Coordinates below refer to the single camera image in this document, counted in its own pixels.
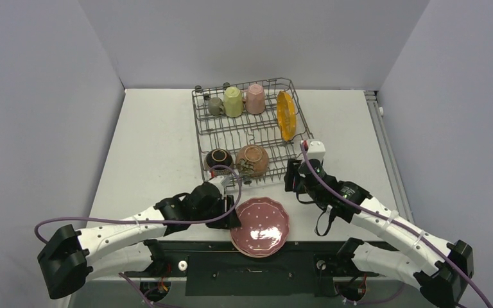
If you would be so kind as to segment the pink mug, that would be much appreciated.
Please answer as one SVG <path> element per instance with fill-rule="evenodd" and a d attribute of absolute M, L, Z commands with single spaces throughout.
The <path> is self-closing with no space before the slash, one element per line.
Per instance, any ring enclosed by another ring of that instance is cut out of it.
<path fill-rule="evenodd" d="M 265 93 L 260 84 L 252 84 L 246 90 L 245 108 L 249 114 L 261 114 L 265 110 Z"/>

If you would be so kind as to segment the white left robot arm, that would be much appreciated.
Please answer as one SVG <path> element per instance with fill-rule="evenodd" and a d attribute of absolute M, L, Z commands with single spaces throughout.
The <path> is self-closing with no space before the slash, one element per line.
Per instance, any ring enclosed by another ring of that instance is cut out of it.
<path fill-rule="evenodd" d="M 236 198 L 226 194 L 221 177 L 164 198 L 125 219 L 97 219 L 98 227 L 58 228 L 37 256 L 50 299 L 67 297 L 86 282 L 114 272 L 160 275 L 166 258 L 148 243 L 187 230 L 191 225 L 236 225 Z"/>

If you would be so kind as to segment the small grey-green cup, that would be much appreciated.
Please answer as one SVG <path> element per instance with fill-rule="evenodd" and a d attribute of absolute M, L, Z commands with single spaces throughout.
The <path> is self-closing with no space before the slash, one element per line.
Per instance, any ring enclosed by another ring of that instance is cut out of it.
<path fill-rule="evenodd" d="M 210 115 L 220 116 L 225 113 L 223 101 L 219 97 L 211 97 L 207 100 L 207 108 Z"/>

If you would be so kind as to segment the pale yellow mug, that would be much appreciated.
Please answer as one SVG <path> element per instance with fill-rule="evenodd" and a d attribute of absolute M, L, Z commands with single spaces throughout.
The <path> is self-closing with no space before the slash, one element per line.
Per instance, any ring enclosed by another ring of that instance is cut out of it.
<path fill-rule="evenodd" d="M 243 113 L 243 93 L 237 87 L 228 87 L 224 92 L 224 113 L 228 117 L 239 117 Z"/>

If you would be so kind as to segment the brown ceramic bowl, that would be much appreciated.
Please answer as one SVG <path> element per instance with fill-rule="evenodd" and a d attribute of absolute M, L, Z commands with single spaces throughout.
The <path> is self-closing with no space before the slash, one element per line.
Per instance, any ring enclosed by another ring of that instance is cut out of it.
<path fill-rule="evenodd" d="M 263 176 L 269 168 L 269 155 L 255 144 L 243 146 L 236 155 L 235 166 L 243 175 L 252 178 Z"/>
<path fill-rule="evenodd" d="M 233 168 L 234 159 L 229 151 L 216 148 L 206 154 L 203 163 L 205 170 L 210 170 L 211 167 L 217 165 Z"/>

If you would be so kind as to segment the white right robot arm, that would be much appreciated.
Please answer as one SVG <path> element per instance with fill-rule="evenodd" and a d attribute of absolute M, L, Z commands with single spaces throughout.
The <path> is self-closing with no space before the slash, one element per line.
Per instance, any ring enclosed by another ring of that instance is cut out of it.
<path fill-rule="evenodd" d="M 377 248 L 349 238 L 336 257 L 345 274 L 370 272 L 404 282 L 418 289 L 436 307 L 457 307 L 474 272 L 473 249 L 465 241 L 452 243 L 431 235 L 384 206 L 354 182 L 328 175 L 317 159 L 289 159 L 285 191 L 307 194 L 310 204 L 327 214 L 326 236 L 336 219 L 360 227 L 393 247 Z"/>

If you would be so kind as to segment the orange polka dot plate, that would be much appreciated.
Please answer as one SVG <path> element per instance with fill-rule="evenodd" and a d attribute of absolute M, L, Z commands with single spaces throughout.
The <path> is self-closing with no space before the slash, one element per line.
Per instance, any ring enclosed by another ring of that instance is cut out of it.
<path fill-rule="evenodd" d="M 284 141 L 292 140 L 296 134 L 297 118 L 292 96 L 280 91 L 277 95 L 277 124 Z"/>

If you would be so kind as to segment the grey wire dish rack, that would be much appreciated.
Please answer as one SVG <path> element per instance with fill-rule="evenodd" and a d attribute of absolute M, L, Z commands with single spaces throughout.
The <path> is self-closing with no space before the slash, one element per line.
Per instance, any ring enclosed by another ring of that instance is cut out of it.
<path fill-rule="evenodd" d="M 211 98 L 224 98 L 225 89 L 237 87 L 246 92 L 253 84 L 262 86 L 265 98 L 265 110 L 259 115 L 244 111 L 239 117 L 212 115 L 209 112 Z M 289 94 L 292 98 L 297 120 L 296 132 L 290 141 L 282 138 L 277 122 L 277 96 L 280 92 Z M 236 158 L 240 149 L 247 145 L 258 145 L 268 153 L 268 170 L 265 174 L 253 179 L 255 183 L 278 182 L 286 173 L 289 159 L 299 158 L 299 143 L 312 139 L 304 113 L 299 103 L 298 94 L 291 79 L 278 77 L 243 83 L 225 82 L 216 87 L 196 85 L 191 92 L 195 128 L 198 144 L 198 156 L 202 178 L 211 177 L 209 166 L 205 163 L 210 151 L 217 148 L 228 151 Z"/>

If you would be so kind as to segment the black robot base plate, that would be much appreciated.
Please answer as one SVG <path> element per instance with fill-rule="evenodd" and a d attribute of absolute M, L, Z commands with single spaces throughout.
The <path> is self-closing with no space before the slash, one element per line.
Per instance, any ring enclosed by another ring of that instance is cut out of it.
<path fill-rule="evenodd" d="M 338 258 L 342 241 L 287 242 L 276 253 L 248 257 L 231 242 L 148 240 L 149 265 L 132 278 L 185 282 L 187 296 L 332 296 L 334 284 L 351 286 L 366 274 Z"/>

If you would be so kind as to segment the light pink bear plate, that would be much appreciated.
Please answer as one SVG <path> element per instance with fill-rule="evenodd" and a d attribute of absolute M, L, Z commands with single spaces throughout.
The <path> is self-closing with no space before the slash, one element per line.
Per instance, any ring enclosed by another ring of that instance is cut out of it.
<path fill-rule="evenodd" d="M 272 255 L 275 255 L 277 252 L 279 252 L 280 250 L 282 250 L 282 248 L 284 247 L 284 244 L 281 243 L 280 245 L 274 247 L 274 248 L 270 248 L 269 250 L 264 250 L 264 251 L 261 251 L 261 252 L 247 252 L 246 250 L 242 249 L 241 247 L 239 247 L 238 245 L 236 245 L 234 242 L 232 242 L 232 244 L 234 245 L 234 248 L 240 252 L 241 254 L 247 256 L 247 257 L 251 257 L 251 258 L 255 258 L 255 259 L 261 259 L 261 258 L 267 258 L 267 257 L 270 257 Z"/>

